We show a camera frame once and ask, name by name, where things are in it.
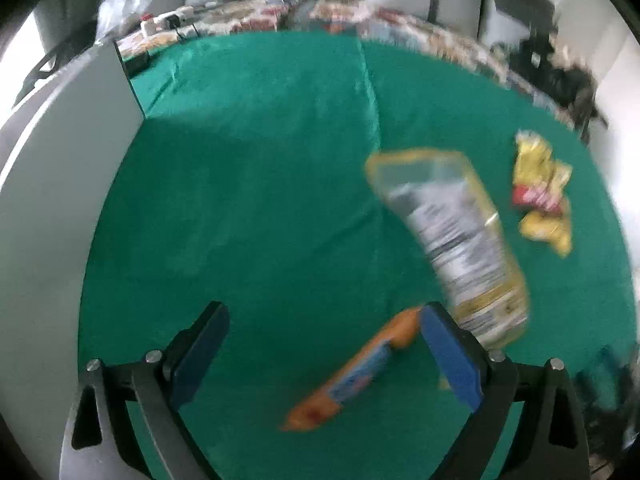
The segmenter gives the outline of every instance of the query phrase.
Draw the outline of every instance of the metal screw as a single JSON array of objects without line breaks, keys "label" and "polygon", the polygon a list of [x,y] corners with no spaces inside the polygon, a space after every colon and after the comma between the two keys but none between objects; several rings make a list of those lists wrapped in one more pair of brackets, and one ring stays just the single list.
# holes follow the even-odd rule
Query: metal screw
[{"label": "metal screw", "polygon": [[162,352],[160,350],[150,350],[145,355],[145,361],[149,364],[157,363],[162,359]]},{"label": "metal screw", "polygon": [[504,355],[504,352],[502,352],[502,350],[489,350],[489,359],[491,359],[491,361],[493,361],[494,363],[501,363],[506,358],[507,357],[506,355]]},{"label": "metal screw", "polygon": [[551,361],[549,361],[549,364],[551,364],[551,368],[553,370],[564,370],[564,363],[557,357],[551,359]]},{"label": "metal screw", "polygon": [[95,372],[98,368],[100,368],[100,359],[91,359],[86,364],[86,371],[87,372]]}]

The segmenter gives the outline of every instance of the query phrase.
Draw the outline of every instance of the clear plastic bag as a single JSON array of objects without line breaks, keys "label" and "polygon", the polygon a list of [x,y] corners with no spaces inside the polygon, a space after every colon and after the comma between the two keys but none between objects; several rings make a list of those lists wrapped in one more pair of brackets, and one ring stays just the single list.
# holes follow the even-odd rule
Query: clear plastic bag
[{"label": "clear plastic bag", "polygon": [[366,170],[373,190],[433,264],[458,324],[485,348],[517,338],[529,317],[524,277],[466,157],[438,150],[377,153]]},{"label": "clear plastic bag", "polygon": [[105,36],[119,38],[140,21],[153,0],[104,0],[98,10],[95,41]]}]

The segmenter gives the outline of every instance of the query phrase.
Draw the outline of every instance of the yellow-edged plastic bag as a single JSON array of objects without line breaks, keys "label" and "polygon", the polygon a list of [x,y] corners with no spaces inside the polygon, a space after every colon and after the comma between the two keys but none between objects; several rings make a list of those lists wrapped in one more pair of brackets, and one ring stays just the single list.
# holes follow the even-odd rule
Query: yellow-edged plastic bag
[{"label": "yellow-edged plastic bag", "polygon": [[485,348],[520,336],[529,318],[524,277],[467,158],[429,149],[376,153],[366,173],[431,260],[458,324]]}]

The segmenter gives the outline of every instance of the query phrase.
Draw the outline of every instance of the patterned bedspread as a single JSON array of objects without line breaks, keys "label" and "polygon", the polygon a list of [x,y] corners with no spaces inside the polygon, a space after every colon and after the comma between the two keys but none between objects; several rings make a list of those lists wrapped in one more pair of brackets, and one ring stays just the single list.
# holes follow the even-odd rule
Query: patterned bedspread
[{"label": "patterned bedspread", "polygon": [[379,41],[407,48],[426,56],[456,63],[473,73],[492,79],[504,88],[529,98],[569,128],[574,122],[565,108],[511,71],[487,47],[394,10],[365,0],[239,0],[196,9],[194,18],[176,30],[144,38],[140,30],[118,41],[122,57],[169,46],[199,36],[222,36],[238,32],[278,30],[325,30],[329,34],[351,34],[364,41]]}]

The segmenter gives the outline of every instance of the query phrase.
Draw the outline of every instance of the green tablecloth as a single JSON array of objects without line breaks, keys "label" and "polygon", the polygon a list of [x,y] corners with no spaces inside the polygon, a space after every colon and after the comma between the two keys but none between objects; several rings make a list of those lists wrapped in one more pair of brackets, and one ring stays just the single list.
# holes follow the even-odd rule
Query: green tablecloth
[{"label": "green tablecloth", "polygon": [[[229,336],[181,410],[223,479],[426,478],[468,415],[437,389],[419,340],[325,427],[278,431],[394,313],[443,300],[420,248],[367,186],[376,150],[460,150],[474,165],[529,285],[514,360],[558,356],[575,372],[602,345],[633,341],[628,259],[602,180],[575,134],[516,92],[392,46],[311,33],[177,45],[133,86],[147,118],[95,233],[79,361],[138,359],[224,301]],[[565,260],[518,234],[520,128],[574,167]]]}]

